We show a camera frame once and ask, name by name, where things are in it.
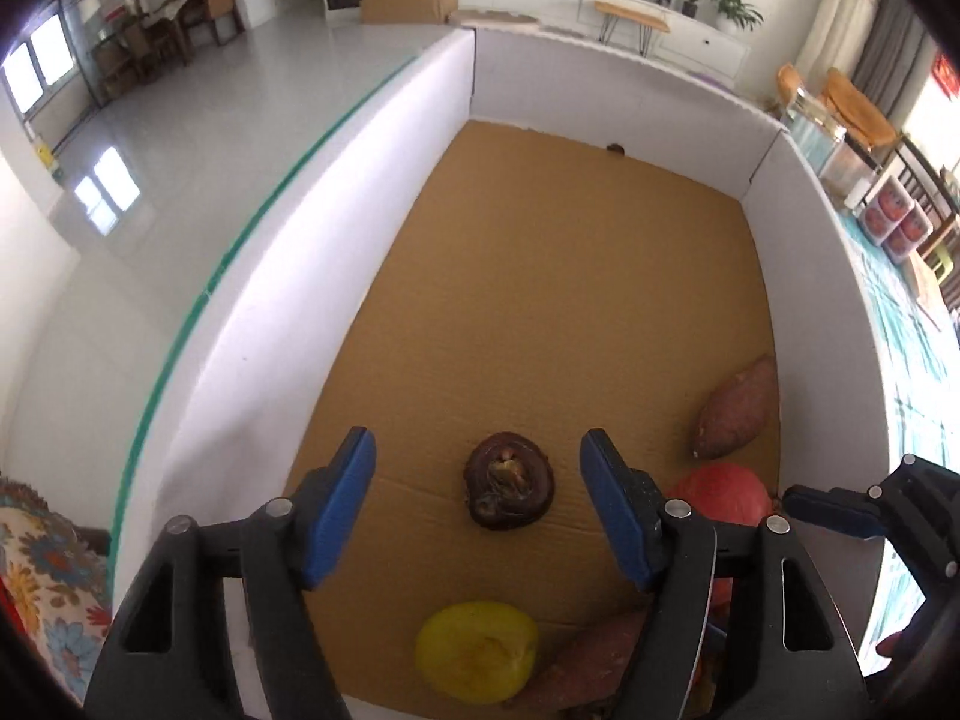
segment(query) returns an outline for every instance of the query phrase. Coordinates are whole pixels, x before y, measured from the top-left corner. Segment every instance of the dark brown round fruit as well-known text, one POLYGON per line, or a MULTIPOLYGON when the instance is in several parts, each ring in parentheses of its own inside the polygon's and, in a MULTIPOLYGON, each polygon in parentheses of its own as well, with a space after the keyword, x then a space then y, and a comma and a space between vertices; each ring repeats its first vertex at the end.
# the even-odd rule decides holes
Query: dark brown round fruit
POLYGON ((553 501, 546 455, 517 433, 494 433, 480 442, 464 468, 464 481, 470 516, 491 531, 536 522, 553 501))

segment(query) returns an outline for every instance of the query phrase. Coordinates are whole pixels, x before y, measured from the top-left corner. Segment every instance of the tv stand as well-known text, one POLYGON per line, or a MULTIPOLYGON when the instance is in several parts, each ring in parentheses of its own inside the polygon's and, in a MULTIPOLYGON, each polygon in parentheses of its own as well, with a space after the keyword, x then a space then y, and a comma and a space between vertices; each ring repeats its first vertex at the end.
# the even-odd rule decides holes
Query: tv stand
MULTIPOLYGON (((596 2, 640 12, 668 24, 669 33, 656 36, 649 46, 648 55, 652 60, 708 76, 728 89, 736 85, 749 48, 736 38, 670 10, 656 0, 460 0, 460 7, 532 16, 548 28, 597 41, 604 19, 594 5, 596 2)), ((621 23, 610 35, 610 45, 639 52, 637 27, 621 23)))

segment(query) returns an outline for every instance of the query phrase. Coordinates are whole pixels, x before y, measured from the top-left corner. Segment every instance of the gray curtain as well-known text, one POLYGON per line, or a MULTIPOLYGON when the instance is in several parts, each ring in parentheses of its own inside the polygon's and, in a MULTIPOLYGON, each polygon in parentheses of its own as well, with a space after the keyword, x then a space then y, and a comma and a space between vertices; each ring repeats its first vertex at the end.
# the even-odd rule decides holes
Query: gray curtain
POLYGON ((909 2, 880 0, 877 18, 851 80, 886 117, 902 107, 898 102, 907 79, 918 60, 928 57, 929 52, 921 50, 928 43, 927 37, 923 22, 909 2))

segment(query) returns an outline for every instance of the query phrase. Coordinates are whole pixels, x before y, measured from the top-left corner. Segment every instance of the small brown object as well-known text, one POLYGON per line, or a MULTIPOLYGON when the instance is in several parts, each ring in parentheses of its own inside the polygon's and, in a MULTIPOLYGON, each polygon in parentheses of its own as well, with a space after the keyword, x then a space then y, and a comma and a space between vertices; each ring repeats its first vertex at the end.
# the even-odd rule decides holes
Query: small brown object
POLYGON ((765 354, 709 396, 693 429, 693 456, 716 460, 746 446, 778 408, 776 363, 765 354))
POLYGON ((610 698, 620 687, 646 618, 645 610, 628 611, 581 632, 506 706, 560 712, 610 698))
POLYGON ((517 433, 494 433, 464 468, 467 507, 478 524, 507 531, 536 522, 553 502, 553 471, 538 446, 517 433))

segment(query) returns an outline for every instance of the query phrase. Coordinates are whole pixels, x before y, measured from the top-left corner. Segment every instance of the cardboard floor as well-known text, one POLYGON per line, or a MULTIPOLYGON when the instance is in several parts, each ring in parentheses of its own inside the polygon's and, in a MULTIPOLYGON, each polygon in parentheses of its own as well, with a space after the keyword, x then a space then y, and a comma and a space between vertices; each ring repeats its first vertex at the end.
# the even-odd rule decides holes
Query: cardboard floor
MULTIPOLYGON (((709 391, 773 334, 739 204, 582 143, 470 122, 414 205, 333 367, 291 473, 373 429, 371 485, 335 575, 306 602, 349 695, 439 720, 520 717, 434 693, 414 669, 434 611, 498 600, 531 614, 541 659, 635 605, 578 472, 604 427, 666 488, 695 467, 709 391), (540 522, 491 533, 464 507, 472 448, 502 430, 549 456, 540 522)), ((779 426, 733 459, 776 486, 779 426)))

